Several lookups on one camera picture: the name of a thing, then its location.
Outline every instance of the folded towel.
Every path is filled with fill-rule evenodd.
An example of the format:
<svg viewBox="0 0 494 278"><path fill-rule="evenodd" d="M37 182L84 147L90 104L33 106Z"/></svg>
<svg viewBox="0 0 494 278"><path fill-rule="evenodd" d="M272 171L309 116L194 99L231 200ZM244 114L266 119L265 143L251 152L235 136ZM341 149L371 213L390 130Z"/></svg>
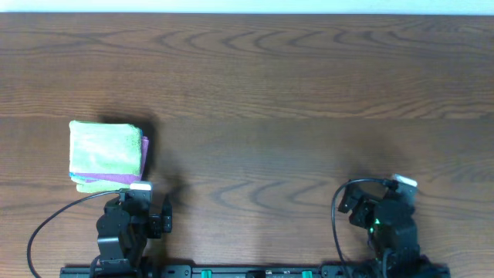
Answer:
<svg viewBox="0 0 494 278"><path fill-rule="evenodd" d="M72 173L140 174L142 132L131 124L70 122Z"/></svg>
<svg viewBox="0 0 494 278"><path fill-rule="evenodd" d="M144 171L144 166L146 163L147 156L147 147L149 146L149 140L147 137L143 136L142 145L140 148L141 151L141 160L140 160L140 174L132 175L132 174L101 174L101 173L70 173L70 177L76 177L80 179L84 179L86 183L93 183L98 180L105 181L115 181L123 184L131 184L134 181L140 181L142 178L142 173Z"/></svg>
<svg viewBox="0 0 494 278"><path fill-rule="evenodd" d="M79 192L129 188L142 178L149 140L130 124L70 122L69 176Z"/></svg>

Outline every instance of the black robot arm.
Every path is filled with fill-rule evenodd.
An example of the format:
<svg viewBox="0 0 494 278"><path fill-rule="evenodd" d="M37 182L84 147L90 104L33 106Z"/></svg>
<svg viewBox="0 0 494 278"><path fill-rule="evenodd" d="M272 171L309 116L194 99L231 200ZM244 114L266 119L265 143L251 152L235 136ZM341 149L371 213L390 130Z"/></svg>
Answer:
<svg viewBox="0 0 494 278"><path fill-rule="evenodd" d="M383 197L369 194L359 181L381 183ZM338 210L352 211L350 223L367 230L376 257L343 266L157 266L142 258L147 239L171 231L171 204L163 201L161 214L150 215L151 183L132 184L118 198L108 201L98 220L99 266L64 267L60 278L388 278L450 277L447 267L434 266L420 256L417 227L412 219L416 183L395 175L392 179L349 181Z"/></svg>

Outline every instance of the black cable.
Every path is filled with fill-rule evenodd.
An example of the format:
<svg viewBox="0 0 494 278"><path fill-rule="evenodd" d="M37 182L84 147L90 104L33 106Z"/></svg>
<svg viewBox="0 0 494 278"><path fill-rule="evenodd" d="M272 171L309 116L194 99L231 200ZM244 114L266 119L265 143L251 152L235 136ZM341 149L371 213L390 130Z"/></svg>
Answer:
<svg viewBox="0 0 494 278"><path fill-rule="evenodd" d="M387 258L391 255L393 251L391 249L385 249L383 254L383 278L387 278Z"/></svg>
<svg viewBox="0 0 494 278"><path fill-rule="evenodd" d="M342 184L337 190L336 192L334 192L334 195L333 195L333 201L331 202L331 225L333 226L333 237L334 237L334 244L336 245L337 247L337 252L338 252L338 256L340 257L340 261L341 261L341 267L343 268L343 271L345 272L345 276L347 278L351 278L350 277L350 274L348 273L348 269L347 269L347 265L345 263L345 259L343 258L343 254L341 252L341 248L340 248L340 244L338 243L338 236L337 236L337 227L336 227L336 217L335 217L335 211L336 211L336 203L337 203L337 198L338 198L338 195L340 194L340 192L342 190L344 190L348 185L352 185L354 183L358 183L358 182L377 182L377 183L380 183L380 184L383 184L385 183L386 180L384 179L381 179L381 178L358 178L358 179L354 179L354 180L349 180L347 181L346 183Z"/></svg>
<svg viewBox="0 0 494 278"><path fill-rule="evenodd" d="M96 258L93 259L90 265L90 278L94 277L94 271L96 270L96 265L98 264L98 261L100 260L101 255L96 256Z"/></svg>
<svg viewBox="0 0 494 278"><path fill-rule="evenodd" d="M64 210L70 208L73 205L77 205L77 204L79 204L81 202L87 201L87 200L92 199L92 198L100 197L100 196L103 196L103 195L109 195L109 194L113 194L113 193L117 193L118 194L119 192L120 191L118 191L118 190L107 191L107 192L100 192L100 193L96 193L96 194L91 195L91 196L87 196L85 198L81 198L81 199L79 199L77 201L74 201L74 202L71 202L70 204L68 204L68 205L64 206L63 208L59 209L57 212L53 213L52 216L48 217L45 221L43 221L43 223L41 223L38 226L38 228L36 228L36 230L31 235L31 238L29 239L29 242L28 242L27 257L28 257L29 270L31 270L32 275L34 275L34 277L36 277L36 278L41 278L41 276L36 272L36 270L34 269L34 266L32 265L31 246L32 246L32 242L34 241L35 236L38 234L39 230L41 230L41 228L44 225L46 225L46 223L48 223L50 220L54 219L61 212L63 212Z"/></svg>

